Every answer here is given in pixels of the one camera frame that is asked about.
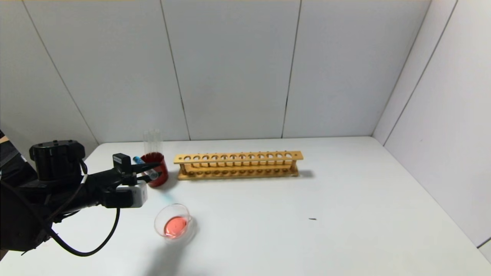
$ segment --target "test tube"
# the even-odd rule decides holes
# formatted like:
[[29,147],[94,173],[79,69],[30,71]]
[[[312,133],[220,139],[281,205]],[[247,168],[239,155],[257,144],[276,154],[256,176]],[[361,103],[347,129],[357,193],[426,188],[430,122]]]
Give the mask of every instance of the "test tube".
[[[145,161],[143,161],[140,157],[135,156],[133,157],[133,161],[137,164],[145,164]],[[155,180],[159,176],[159,173],[156,172],[154,169],[150,169],[145,172],[146,175],[150,177],[150,179]]]

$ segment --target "black cable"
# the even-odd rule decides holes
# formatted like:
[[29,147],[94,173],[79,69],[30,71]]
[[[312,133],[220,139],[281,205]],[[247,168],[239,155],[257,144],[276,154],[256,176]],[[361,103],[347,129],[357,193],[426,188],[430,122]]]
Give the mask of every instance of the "black cable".
[[80,159],[80,166],[82,167],[82,171],[84,174],[87,174],[87,165]]
[[121,211],[120,208],[116,209],[116,219],[114,220],[114,225],[112,226],[111,232],[106,237],[106,239],[101,243],[101,245],[99,245],[96,249],[94,249],[90,252],[77,251],[77,250],[71,248],[68,244],[66,244],[65,241],[62,240],[58,236],[58,234],[56,234],[53,231],[53,229],[51,229],[51,227],[49,227],[46,224],[46,222],[42,219],[42,217],[39,216],[39,214],[37,214],[37,212],[34,210],[34,208],[31,206],[31,204],[26,200],[26,198],[24,196],[19,194],[14,188],[12,188],[8,184],[1,182],[1,185],[3,187],[5,187],[6,189],[8,189],[9,191],[11,191],[17,197],[17,199],[20,200],[26,206],[26,208],[31,212],[31,215],[38,221],[38,223],[43,227],[43,229],[46,231],[46,233],[48,233],[61,247],[63,247],[66,251],[72,253],[73,255],[77,255],[80,257],[87,257],[87,256],[90,256],[90,255],[97,253],[99,250],[101,250],[101,248],[103,248],[106,245],[106,243],[108,243],[109,239],[114,234],[114,231],[116,230],[116,227],[118,225],[119,213]]
[[63,215],[62,219],[66,219],[67,217],[71,217],[71,216],[73,216],[74,214],[76,214],[76,213],[78,213],[78,212],[80,212],[80,210],[75,211],[75,212],[71,212],[71,213],[66,214],[66,215]]
[[48,221],[50,221],[52,218],[56,217],[61,211],[63,211],[65,209],[65,207],[68,206],[68,204],[70,204],[70,202],[72,202],[72,200],[77,196],[77,194],[80,192],[83,185],[85,184],[85,181],[87,178],[85,176],[85,175],[87,175],[87,165],[83,162],[82,159],[80,159],[80,167],[82,167],[82,171],[84,173],[84,178],[80,182],[80,185],[75,190],[75,192],[60,207],[58,207],[58,209],[56,209],[56,211],[51,213],[51,215],[47,218]]
[[62,220],[66,219],[67,217],[71,217],[71,216],[73,216],[74,214],[76,214],[78,212],[80,212],[80,210],[77,210],[75,212],[71,212],[71,213],[68,213],[68,214],[61,215],[59,218],[55,218],[55,220],[53,222],[59,223]]

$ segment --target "red liquid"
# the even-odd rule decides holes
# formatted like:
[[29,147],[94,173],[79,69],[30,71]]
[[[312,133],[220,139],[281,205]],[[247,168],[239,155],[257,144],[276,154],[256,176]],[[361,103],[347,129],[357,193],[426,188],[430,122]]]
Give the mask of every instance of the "red liquid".
[[182,234],[188,221],[183,217],[173,217],[164,226],[164,235],[171,239],[177,239]]

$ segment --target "wall seam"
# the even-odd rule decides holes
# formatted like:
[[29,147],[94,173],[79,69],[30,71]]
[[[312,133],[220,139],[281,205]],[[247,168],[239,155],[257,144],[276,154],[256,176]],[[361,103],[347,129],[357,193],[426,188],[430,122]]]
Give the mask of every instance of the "wall seam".
[[75,107],[77,108],[78,112],[80,113],[80,116],[82,117],[82,120],[83,122],[85,123],[85,125],[87,126],[87,128],[89,129],[90,131],[90,134],[92,134],[92,137],[94,137],[94,140],[95,142],[97,143],[97,145],[100,145],[99,141],[97,140],[97,138],[95,137],[94,133],[92,132],[92,130],[90,129],[90,126],[89,124],[87,123],[87,120],[85,119],[85,117],[83,116],[82,114],[82,111],[80,110],[79,106],[77,105],[77,102],[75,102],[75,99],[73,98],[72,96],[72,93],[70,92],[70,90],[68,89],[68,86],[66,85],[65,83],[65,80],[63,79],[63,77],[61,76],[60,74],[60,71],[58,70],[58,67],[56,66],[55,62],[53,61],[53,58],[51,57],[51,54],[50,52],[48,51],[48,48],[46,47],[46,44],[44,44],[44,41],[43,39],[41,38],[41,34],[39,33],[37,27],[36,27],[36,24],[34,24],[34,20],[32,19],[32,16],[31,14],[29,13],[29,10],[27,9],[27,6],[26,6],[26,3],[24,2],[24,0],[22,0],[22,5],[24,5],[24,9],[26,10],[26,13],[27,13],[27,16],[29,16],[29,19],[32,23],[32,26],[34,27],[34,30],[36,31],[37,33],[37,37],[39,37],[39,40],[41,41],[41,44],[43,45],[44,47],[44,50],[46,51],[46,53],[48,54],[48,57],[50,58],[50,61],[51,61],[51,64],[53,65],[53,67],[55,68],[56,72],[58,73],[58,76],[60,77],[61,79],[61,82],[63,83],[63,85],[65,86],[65,89],[66,91],[68,92],[68,95],[70,95],[70,98],[72,99],[73,101],[73,104],[75,105]]
[[370,135],[371,137],[373,137],[373,134],[375,133],[375,130],[377,129],[377,126],[379,126],[379,123],[380,123],[380,120],[382,119],[383,113],[387,109],[387,106],[388,106],[388,104],[390,102],[390,99],[392,98],[392,95],[394,94],[394,90],[396,89],[397,83],[399,82],[399,79],[401,78],[402,72],[404,71],[404,67],[406,66],[406,64],[408,62],[408,59],[409,59],[409,56],[411,55],[412,49],[414,47],[414,44],[416,43],[416,40],[418,39],[419,32],[421,31],[421,27],[423,27],[423,24],[425,23],[426,16],[428,15],[428,11],[430,10],[430,5],[431,5],[432,2],[433,2],[433,0],[430,1],[430,3],[428,4],[428,7],[426,8],[425,16],[423,17],[423,20],[421,21],[421,24],[419,25],[418,32],[417,32],[416,36],[414,37],[414,40],[412,41],[411,48],[409,49],[408,55],[406,56],[406,60],[404,61],[404,64],[403,64],[402,69],[401,69],[401,72],[399,72],[399,76],[397,77],[397,80],[394,83],[394,87],[392,88],[392,91],[390,93],[390,96],[387,99],[387,102],[385,103],[385,106],[383,107],[383,111],[380,114],[379,120],[378,120],[377,124],[375,125],[375,128],[373,128],[372,135]]
[[443,31],[441,32],[440,34],[440,37],[438,38],[438,41],[436,42],[436,45],[435,45],[435,48],[433,49],[431,55],[430,55],[430,58],[428,59],[428,62],[426,62],[426,65],[425,65],[425,68],[423,69],[423,72],[421,73],[421,75],[419,76],[419,79],[418,79],[418,82],[416,83],[416,85],[414,86],[414,89],[412,90],[411,92],[411,95],[409,96],[408,100],[406,101],[406,104],[404,105],[404,107],[402,108],[402,111],[401,113],[399,114],[399,117],[397,118],[394,126],[392,127],[392,129],[390,130],[390,133],[389,135],[387,136],[387,138],[385,139],[385,142],[383,143],[383,146],[385,146],[385,144],[387,144],[387,141],[389,141],[389,138],[390,136],[392,135],[392,132],[394,131],[394,129],[396,128],[397,126],[397,123],[399,122],[399,119],[401,119],[401,116],[402,114],[404,113],[404,110],[406,110],[406,107],[408,106],[408,103],[411,101],[411,98],[414,94],[414,92],[416,91],[416,89],[418,88],[418,85],[419,85],[419,82],[421,81],[421,79],[423,78],[423,75],[425,74],[426,72],[426,69],[428,68],[428,65],[430,64],[432,58],[433,58],[433,55],[435,54],[436,52],[436,49],[438,48],[438,45],[440,44],[440,40],[441,38],[443,37],[443,34],[445,33],[445,31],[447,30],[447,26],[448,26],[448,23],[450,22],[450,19],[452,18],[452,15],[454,14],[454,11],[455,11],[455,8],[457,7],[457,4],[459,3],[459,0],[456,0],[455,1],[455,4],[454,4],[454,7],[452,8],[452,11],[450,12],[450,15],[448,16],[448,19],[447,19],[447,22],[445,23],[445,27],[443,27]]
[[165,20],[164,5],[162,4],[162,0],[159,0],[159,2],[160,2],[160,9],[162,10],[162,17],[164,19],[165,33],[167,35],[167,41],[169,42],[170,57],[172,58],[174,73],[176,74],[177,89],[179,90],[179,97],[181,97],[181,106],[184,113],[184,121],[186,122],[186,129],[188,130],[188,138],[189,140],[191,140],[191,132],[189,131],[188,118],[186,117],[186,109],[184,108],[183,95],[181,93],[181,86],[179,85],[179,78],[177,77],[176,62],[174,61],[174,53],[172,52],[172,46],[170,44],[170,36],[169,36],[169,31],[167,29],[167,21]]
[[288,107],[288,96],[290,95],[290,85],[292,83],[293,60],[295,59],[295,48],[297,47],[297,36],[299,33],[301,10],[302,10],[302,0],[300,0],[300,3],[299,3],[299,16],[297,17],[297,29],[295,31],[295,41],[293,42],[292,65],[290,66],[290,77],[288,79],[288,89],[286,91],[285,114],[283,116],[283,127],[281,128],[281,138],[283,138],[283,133],[285,132],[286,109]]

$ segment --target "white wall panel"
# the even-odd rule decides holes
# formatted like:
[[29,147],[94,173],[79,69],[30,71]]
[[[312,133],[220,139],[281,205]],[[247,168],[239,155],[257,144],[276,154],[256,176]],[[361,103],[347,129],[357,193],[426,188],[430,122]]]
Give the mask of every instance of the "white wall panel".
[[76,139],[86,155],[98,145],[21,1],[0,1],[0,128],[27,159],[54,139]]
[[491,263],[491,241],[485,243],[481,248],[479,248],[479,251],[488,259],[488,261]]
[[283,137],[371,135],[429,0],[303,0]]
[[163,0],[191,139],[279,138],[300,0]]
[[457,0],[433,0],[431,2],[408,60],[373,133],[373,137],[382,145],[387,141],[404,106],[416,88],[456,2]]
[[491,234],[491,1],[458,1],[386,148],[475,245]]
[[99,142],[189,139],[159,0],[26,5]]

